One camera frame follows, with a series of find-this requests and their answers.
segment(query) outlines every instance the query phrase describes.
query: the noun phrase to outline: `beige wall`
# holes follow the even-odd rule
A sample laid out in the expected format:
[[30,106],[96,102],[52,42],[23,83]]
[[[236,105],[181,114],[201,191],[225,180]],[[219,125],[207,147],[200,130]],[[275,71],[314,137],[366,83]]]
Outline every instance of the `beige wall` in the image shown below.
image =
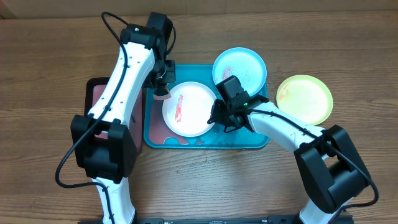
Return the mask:
[[0,0],[0,14],[17,18],[91,17],[244,12],[356,11],[398,9],[398,0]]

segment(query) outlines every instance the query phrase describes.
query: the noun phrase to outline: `black cable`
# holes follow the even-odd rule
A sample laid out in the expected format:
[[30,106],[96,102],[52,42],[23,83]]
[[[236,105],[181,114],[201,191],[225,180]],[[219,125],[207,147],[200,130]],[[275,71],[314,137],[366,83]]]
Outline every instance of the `black cable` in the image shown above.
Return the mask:
[[175,27],[173,27],[173,33],[174,33],[174,40],[172,45],[170,45],[169,49],[166,51],[166,55],[168,55],[169,53],[171,53],[171,51],[173,50],[174,47],[174,43],[175,43],[175,39],[177,38],[177,33],[175,31]]
[[124,24],[128,24],[126,21],[124,21],[123,19],[121,19],[120,17],[110,13],[110,12],[103,12],[101,14],[101,18],[103,20],[103,22],[105,23],[106,27],[109,29],[109,31],[112,33],[112,35],[114,36],[114,38],[118,41],[119,45],[122,48],[123,51],[123,55],[124,55],[124,65],[123,65],[123,71],[119,80],[118,85],[115,88],[115,91],[113,92],[111,98],[108,101],[108,104],[105,106],[104,111],[100,114],[100,116],[97,118],[97,120],[94,122],[93,125],[90,126],[90,128],[80,137],[79,140],[77,140],[77,142],[69,149],[69,151],[65,154],[65,156],[63,157],[63,159],[61,160],[61,162],[59,163],[57,170],[55,171],[55,181],[56,183],[64,188],[67,189],[71,189],[71,188],[77,188],[77,187],[85,187],[85,186],[90,186],[90,185],[97,185],[102,187],[103,192],[105,193],[105,197],[106,197],[106,204],[108,207],[108,212],[109,212],[109,219],[112,221],[112,224],[115,224],[114,221],[114,217],[113,217],[113,213],[112,213],[112,209],[111,209],[111,202],[109,200],[109,193],[108,193],[108,189],[107,187],[102,184],[102,183],[97,183],[97,182],[87,182],[87,183],[81,183],[81,184],[64,184],[61,182],[60,180],[60,172],[61,172],[61,168],[64,165],[64,163],[67,161],[67,159],[69,158],[69,156],[72,154],[72,152],[79,146],[79,144],[81,144],[81,142],[86,139],[89,135],[91,135],[95,129],[95,127],[97,127],[97,125],[101,122],[101,120],[104,118],[106,112],[108,112],[109,108],[112,105],[113,100],[115,99],[116,95],[118,94],[118,91],[120,89],[120,86],[122,85],[124,76],[126,74],[126,70],[127,70],[127,64],[128,64],[128,59],[127,59],[127,52],[126,49],[124,48],[123,43],[120,41],[118,35],[116,35],[116,33],[112,30],[112,28],[109,26],[108,22],[105,19],[105,15],[109,15],[112,16],[113,18],[123,22]]
[[[283,119],[284,121],[288,122],[289,124],[291,124],[292,126],[297,128],[298,130],[303,132],[304,134],[307,134],[307,135],[309,135],[310,137],[312,137],[312,138],[314,138],[316,140],[320,140],[320,138],[318,136],[312,134],[307,129],[301,127],[300,125],[296,124],[292,120],[290,120],[290,119],[288,119],[285,116],[282,116],[280,114],[277,114],[277,113],[274,113],[274,112],[269,112],[269,111],[253,110],[253,109],[247,109],[246,111],[255,112],[255,113],[262,113],[262,114],[268,114],[268,115],[271,115],[271,116],[278,117],[278,118]],[[337,150],[336,148],[334,148],[332,145],[328,144],[327,142],[324,142],[323,145],[328,147],[329,149],[333,150],[340,159],[343,159],[345,162],[349,163],[356,170],[358,170],[358,172],[366,179],[366,181],[369,183],[369,185],[372,187],[372,189],[374,191],[374,198],[370,202],[356,203],[356,204],[341,206],[336,211],[336,213],[332,216],[331,220],[328,222],[329,224],[332,224],[332,223],[334,223],[337,220],[337,218],[339,217],[340,213],[342,211],[345,211],[347,208],[368,207],[368,206],[374,205],[379,200],[379,191],[378,191],[378,189],[376,187],[376,184],[373,182],[373,180],[369,176],[367,176],[353,161],[348,159],[343,153],[341,153],[339,150]]]

